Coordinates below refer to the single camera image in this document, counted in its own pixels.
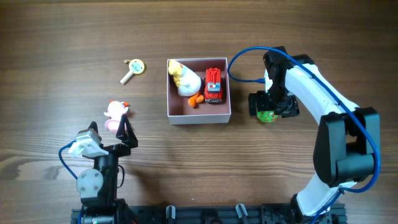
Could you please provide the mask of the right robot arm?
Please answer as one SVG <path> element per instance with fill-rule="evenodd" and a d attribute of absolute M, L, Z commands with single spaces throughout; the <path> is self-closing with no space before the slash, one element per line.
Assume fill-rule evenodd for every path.
<path fill-rule="evenodd" d="M 363 193 L 381 171 L 380 118 L 372 107 L 347 100 L 321 75 L 308 55 L 289 56 L 284 47 L 264 47 L 263 91 L 249 94 L 249 113 L 268 123 L 299 115 L 300 100 L 318 124 L 315 174 L 280 211 L 289 223 L 331 218 L 346 192 Z"/>

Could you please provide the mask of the white plush duck toy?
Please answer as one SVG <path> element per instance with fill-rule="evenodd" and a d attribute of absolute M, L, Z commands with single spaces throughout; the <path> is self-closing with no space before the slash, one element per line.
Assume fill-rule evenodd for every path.
<path fill-rule="evenodd" d="M 201 78 L 195 72 L 176 60 L 170 60 L 168 73 L 173 77 L 178 94 L 188 97 L 188 104 L 192 108 L 204 101 L 205 98 L 201 94 Z"/>

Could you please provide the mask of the red toy fire truck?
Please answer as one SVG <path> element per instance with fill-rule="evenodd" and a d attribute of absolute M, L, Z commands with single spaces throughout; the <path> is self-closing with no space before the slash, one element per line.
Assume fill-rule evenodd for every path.
<path fill-rule="evenodd" d="M 207 103 L 221 103 L 223 101 L 223 90 L 221 86 L 221 70 L 209 68 L 205 77 L 205 101 Z"/>

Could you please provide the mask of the green patterned ball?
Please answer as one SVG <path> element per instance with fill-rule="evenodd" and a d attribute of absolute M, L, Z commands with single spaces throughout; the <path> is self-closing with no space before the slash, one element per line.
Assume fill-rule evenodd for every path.
<path fill-rule="evenodd" d="M 277 119 L 277 115 L 273 111 L 258 111 L 257 118 L 263 123 L 271 123 Z"/>

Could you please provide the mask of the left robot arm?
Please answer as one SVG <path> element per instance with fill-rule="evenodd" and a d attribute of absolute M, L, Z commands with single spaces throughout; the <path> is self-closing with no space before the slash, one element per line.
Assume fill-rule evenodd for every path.
<path fill-rule="evenodd" d="M 129 156 L 131 149 L 138 146 L 138 140 L 125 114 L 121 116 L 116 138 L 121 140 L 119 144 L 104 146 L 94 121 L 88 129 L 77 134 L 71 153 L 92 159 L 94 165 L 77 177 L 76 188 L 80 193 L 81 208 L 72 211 L 70 223 L 139 222 L 126 201 L 117 198 L 117 190 L 122 186 L 118 183 L 118 173 L 124 169 L 119 165 L 119 158 Z"/>

